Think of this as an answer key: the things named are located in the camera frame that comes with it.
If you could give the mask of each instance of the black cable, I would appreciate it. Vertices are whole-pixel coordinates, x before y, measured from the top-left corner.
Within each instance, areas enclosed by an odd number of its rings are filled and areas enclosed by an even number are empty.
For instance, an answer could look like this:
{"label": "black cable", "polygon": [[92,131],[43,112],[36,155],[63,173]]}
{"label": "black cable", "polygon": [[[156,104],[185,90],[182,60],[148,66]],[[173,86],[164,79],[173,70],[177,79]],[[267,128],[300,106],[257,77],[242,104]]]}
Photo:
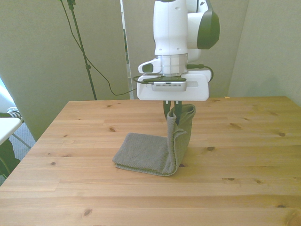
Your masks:
{"label": "black cable", "polygon": [[213,70],[211,67],[208,67],[208,66],[205,66],[205,65],[187,65],[187,69],[203,69],[203,68],[208,68],[210,71],[211,71],[211,78],[210,78],[210,81],[213,79],[214,77],[214,73],[213,73]]}
{"label": "black cable", "polygon": [[211,71],[211,78],[210,78],[210,81],[209,81],[209,82],[211,82],[211,80],[212,80],[212,79],[213,79],[213,77],[214,77],[213,70],[212,70],[212,68],[211,68],[211,67],[208,67],[208,66],[204,66],[204,68],[208,68],[208,69]]}
{"label": "black cable", "polygon": [[147,82],[147,81],[138,81],[136,78],[139,78],[139,77],[140,77],[140,75],[135,76],[135,77],[133,78],[133,80],[134,80],[135,82],[137,82],[137,83],[141,83],[141,84],[149,84],[149,82]]}
{"label": "black cable", "polygon": [[[199,0],[198,0],[199,1]],[[197,1],[197,11],[196,11],[196,13],[198,12],[198,1]]]}
{"label": "black cable", "polygon": [[77,41],[77,39],[75,38],[75,36],[74,36],[74,34],[73,34],[72,27],[71,27],[71,24],[70,24],[70,20],[69,20],[69,17],[68,17],[66,8],[65,8],[65,6],[64,6],[64,4],[63,4],[63,0],[60,0],[60,2],[61,2],[62,6],[63,6],[63,8],[64,8],[64,12],[65,12],[66,17],[67,17],[67,21],[68,21],[68,24],[69,24],[69,27],[70,27],[70,31],[71,31],[71,34],[72,34],[72,36],[73,36],[75,42],[77,43],[77,45],[78,45],[79,49],[81,50],[81,52],[83,53],[83,55],[86,57],[87,61],[88,61],[88,62],[92,65],[92,67],[94,67],[94,69],[97,70],[97,72],[99,72],[99,73],[101,74],[101,76],[103,76],[103,78],[108,82],[111,93],[112,93],[113,95],[115,95],[115,96],[121,96],[121,95],[124,95],[124,94],[127,94],[127,93],[129,93],[129,92],[132,92],[132,91],[136,90],[136,89],[133,89],[133,90],[131,90],[131,91],[128,91],[128,92],[125,92],[125,93],[122,93],[122,94],[115,94],[115,93],[113,92],[109,80],[108,80],[108,79],[107,79],[107,78],[106,78],[106,77],[105,77],[105,76],[104,76],[104,75],[103,75],[103,74],[102,74],[102,73],[101,73],[101,72],[100,72],[100,71],[99,71],[92,63],[91,63],[91,61],[90,61],[90,60],[88,59],[88,57],[86,56],[85,52],[84,52],[84,51],[82,50],[82,48],[80,47],[79,42]]}

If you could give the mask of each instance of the wood knot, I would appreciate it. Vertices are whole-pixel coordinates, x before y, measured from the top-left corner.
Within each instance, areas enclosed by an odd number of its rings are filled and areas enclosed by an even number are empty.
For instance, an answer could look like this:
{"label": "wood knot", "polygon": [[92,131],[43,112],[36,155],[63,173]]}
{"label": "wood knot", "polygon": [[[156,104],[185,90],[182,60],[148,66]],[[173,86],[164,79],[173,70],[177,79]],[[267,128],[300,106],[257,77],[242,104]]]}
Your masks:
{"label": "wood knot", "polygon": [[85,212],[84,212],[84,216],[88,216],[92,213],[92,209],[87,209]]}
{"label": "wood knot", "polygon": [[277,113],[275,113],[275,112],[272,112],[272,111],[268,111],[271,115],[274,115],[274,116],[278,116],[278,114]]}
{"label": "wood knot", "polygon": [[236,129],[242,129],[240,126],[238,126],[237,124],[234,123],[230,123],[231,126],[233,126]]}

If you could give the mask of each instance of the floor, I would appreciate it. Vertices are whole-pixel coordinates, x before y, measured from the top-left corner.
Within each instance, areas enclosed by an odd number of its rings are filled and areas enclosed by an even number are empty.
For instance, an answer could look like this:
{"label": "floor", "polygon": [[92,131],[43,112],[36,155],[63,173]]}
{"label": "floor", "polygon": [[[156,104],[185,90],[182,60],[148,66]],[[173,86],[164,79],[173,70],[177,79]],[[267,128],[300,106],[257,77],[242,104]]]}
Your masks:
{"label": "floor", "polygon": [[[27,128],[25,123],[20,126],[20,128],[15,132],[15,134],[20,137],[23,141],[25,141],[29,146],[33,146],[35,144],[35,140],[32,137],[32,134]],[[29,152],[30,148],[26,147],[22,144],[17,138],[14,136],[10,136],[10,142],[13,144],[15,157],[19,160],[22,160],[26,154]],[[5,181],[3,176],[0,176],[0,186]]]}

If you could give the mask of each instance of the white table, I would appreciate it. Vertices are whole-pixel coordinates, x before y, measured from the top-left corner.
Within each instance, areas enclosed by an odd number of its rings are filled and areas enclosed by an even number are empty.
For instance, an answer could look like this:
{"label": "white table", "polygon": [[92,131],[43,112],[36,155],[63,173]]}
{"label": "white table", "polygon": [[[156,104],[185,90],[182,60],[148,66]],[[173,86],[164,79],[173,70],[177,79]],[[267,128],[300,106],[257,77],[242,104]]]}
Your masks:
{"label": "white table", "polygon": [[22,125],[18,118],[0,118],[0,145]]}

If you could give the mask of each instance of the wood grain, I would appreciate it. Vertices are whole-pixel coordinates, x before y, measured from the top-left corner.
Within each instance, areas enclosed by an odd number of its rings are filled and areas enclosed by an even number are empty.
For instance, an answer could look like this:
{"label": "wood grain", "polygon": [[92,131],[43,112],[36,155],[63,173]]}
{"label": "wood grain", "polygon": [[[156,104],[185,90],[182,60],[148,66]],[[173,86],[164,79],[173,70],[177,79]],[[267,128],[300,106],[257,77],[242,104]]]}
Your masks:
{"label": "wood grain", "polygon": [[117,169],[129,132],[166,136],[159,101],[69,102],[0,187],[0,226],[300,226],[301,108],[210,98],[170,177]]}

